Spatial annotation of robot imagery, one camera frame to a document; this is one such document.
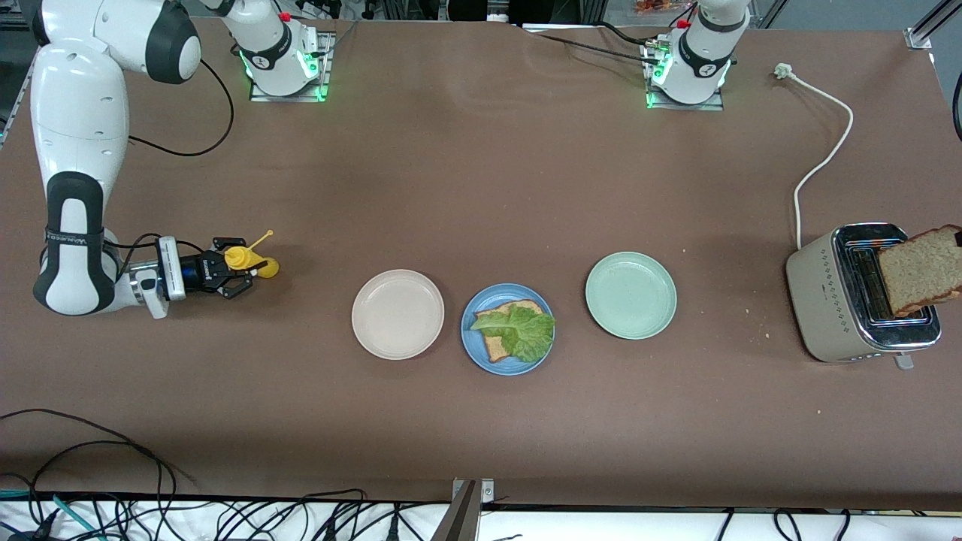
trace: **power plug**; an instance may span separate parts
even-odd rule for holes
[[[785,64],[784,62],[778,63],[775,67],[775,79],[795,79],[795,73],[792,73],[792,65]]]

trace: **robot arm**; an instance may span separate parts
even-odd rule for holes
[[[271,0],[201,0],[221,17],[240,47],[247,73],[265,93],[297,93],[319,75],[309,57],[317,30],[277,12]]]
[[[670,56],[652,83],[671,99],[685,104],[704,102],[724,82],[731,53],[748,27],[750,0],[702,0],[688,28],[666,36]]]
[[[47,225],[34,297],[68,316],[145,305],[162,318],[171,300],[189,292],[231,298],[250,287],[258,270],[262,277],[276,273],[276,261],[250,252],[244,239],[215,239],[202,253],[180,256],[173,237],[157,239],[156,260],[124,269],[111,246],[116,237],[104,228],[130,131],[123,70],[180,84],[200,62],[200,40],[180,4],[21,3],[42,45],[34,64],[31,117]]]

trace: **table surface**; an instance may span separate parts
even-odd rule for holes
[[[783,270],[792,189],[846,117],[776,82],[778,62],[855,111],[802,194],[806,242],[844,223],[958,220],[949,110],[928,55],[898,33],[748,32],[724,112],[696,113],[646,109],[630,61],[490,23],[362,22],[338,47],[328,102],[249,103],[226,29],[196,24],[236,98],[234,130],[201,158],[131,145],[107,225],[121,241],[198,244],[272,228],[263,253],[281,272],[162,321],[45,311],[31,297],[45,213],[23,108],[0,152],[4,410],[125,432],[191,474],[189,492],[437,499],[453,477],[493,477],[507,502],[962,508],[962,305],[940,309],[945,336],[912,372],[831,366],[803,349]],[[630,52],[603,31],[561,32]],[[203,70],[180,87],[128,83],[133,135],[190,150],[223,130]],[[605,333],[585,305],[592,265],[621,250],[677,286],[672,324],[649,340]],[[361,348],[350,310],[398,268],[438,284],[445,323],[393,362]],[[458,335],[471,297],[503,281],[558,319],[548,359],[513,378],[476,367]],[[24,473],[100,436],[36,414],[0,430],[0,463]],[[155,474],[89,449],[39,488],[151,492]]]

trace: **teal cable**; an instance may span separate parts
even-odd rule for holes
[[[61,511],[69,515],[71,519],[77,521],[77,523],[80,526],[86,528],[87,531],[89,531],[90,533],[94,533],[96,531],[96,528],[94,528],[89,522],[85,521],[84,517],[74,512],[74,510],[71,509],[70,506],[64,503],[60,498],[58,498],[57,495],[54,495],[53,500],[54,500],[54,503],[57,505],[57,507],[60,508]],[[107,541],[107,537],[103,535],[98,535],[97,538],[99,538],[100,541]]]
[[[7,498],[26,498],[30,496],[29,490],[0,490],[0,500]]]

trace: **white plate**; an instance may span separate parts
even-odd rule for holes
[[[364,349],[399,361],[434,344],[444,323],[441,292],[413,270],[388,270],[371,278],[354,299],[351,324]]]

